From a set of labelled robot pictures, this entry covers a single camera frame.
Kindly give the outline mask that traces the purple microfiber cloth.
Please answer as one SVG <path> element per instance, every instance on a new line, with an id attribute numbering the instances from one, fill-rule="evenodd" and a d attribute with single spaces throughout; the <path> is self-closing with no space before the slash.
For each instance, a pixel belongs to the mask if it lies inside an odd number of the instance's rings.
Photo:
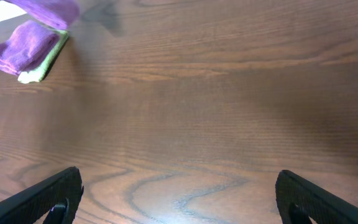
<path id="1" fill-rule="evenodd" d="M 54 29 L 66 30 L 80 15 L 74 0 L 7 0 L 38 21 Z"/>

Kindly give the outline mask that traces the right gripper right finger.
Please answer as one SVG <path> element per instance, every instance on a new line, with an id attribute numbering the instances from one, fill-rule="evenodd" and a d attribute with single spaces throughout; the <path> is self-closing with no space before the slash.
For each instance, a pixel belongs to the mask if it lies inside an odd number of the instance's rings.
<path id="1" fill-rule="evenodd" d="M 275 183 L 276 202 L 283 224 L 358 224 L 358 208 L 289 171 Z"/>

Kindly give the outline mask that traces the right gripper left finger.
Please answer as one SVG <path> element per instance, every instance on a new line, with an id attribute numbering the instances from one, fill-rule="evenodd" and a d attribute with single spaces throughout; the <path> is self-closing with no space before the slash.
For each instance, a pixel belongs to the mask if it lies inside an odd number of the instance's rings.
<path id="1" fill-rule="evenodd" d="M 72 224 L 84 187 L 77 167 L 69 167 L 0 202 L 0 224 Z"/>

